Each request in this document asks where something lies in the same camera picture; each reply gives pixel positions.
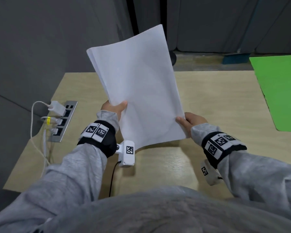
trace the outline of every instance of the power outlet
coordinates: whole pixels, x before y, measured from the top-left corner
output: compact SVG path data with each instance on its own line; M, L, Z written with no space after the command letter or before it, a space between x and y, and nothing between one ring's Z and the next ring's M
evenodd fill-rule
M61 142L63 139L63 136L66 132L66 129L70 123L70 120L73 116L74 110L77 107L78 102L77 101L66 101L65 107L66 107L66 113L60 117L63 121L60 125L57 125L55 128L58 128L58 132L56 134L53 134L50 136L48 141L51 142Z

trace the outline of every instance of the gray sleeve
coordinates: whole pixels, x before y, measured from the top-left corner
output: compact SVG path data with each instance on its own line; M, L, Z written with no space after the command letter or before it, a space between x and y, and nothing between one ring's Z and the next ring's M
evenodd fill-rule
M97 118L118 131L116 113L100 111ZM107 157L100 149L78 145L0 212L0 232L30 232L61 212L97 200L106 164Z
M194 126L192 139L201 145L204 137L214 131L221 130L207 123ZM290 164L243 150L226 156L218 164L218 171L233 196L291 210Z

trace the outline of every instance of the stack of white paper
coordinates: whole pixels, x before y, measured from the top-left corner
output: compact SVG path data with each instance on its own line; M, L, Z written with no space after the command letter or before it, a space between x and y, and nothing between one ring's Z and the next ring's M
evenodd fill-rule
M120 128L140 147L184 139L184 117L162 25L87 54L112 105L128 101Z

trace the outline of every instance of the light wood tabletop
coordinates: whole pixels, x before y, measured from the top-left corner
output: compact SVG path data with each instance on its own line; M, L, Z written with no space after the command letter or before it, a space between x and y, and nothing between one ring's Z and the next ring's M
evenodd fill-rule
M241 141L248 151L291 164L291 132L277 131L253 71L175 72L184 111L204 116L209 123ZM54 163L72 151L82 130L95 121L96 113L107 100L96 73L66 73L52 100L78 101L72 120L61 143L47 143ZM43 127L34 137L42 147ZM100 198L108 196L114 164L108 159ZM231 197L224 183L209 186L200 169L206 157L191 139L143 147L136 152L135 166L117 167L112 195L129 194L160 185L181 185L208 196ZM25 191L40 178L43 159L28 142L4 188Z

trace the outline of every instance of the hand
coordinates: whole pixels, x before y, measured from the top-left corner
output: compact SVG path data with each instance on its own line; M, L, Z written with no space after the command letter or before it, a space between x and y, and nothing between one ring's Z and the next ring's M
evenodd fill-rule
M119 105L112 106L110 102L107 100L101 107L101 110L107 110L110 112L114 112L118 115L118 120L120 121L122 111L127 107L127 101L123 101Z
M177 117L176 121L186 129L186 131L190 134L190 137L192 127L208 122L204 117L196 115L194 113L185 112L184 115L185 119L182 117Z

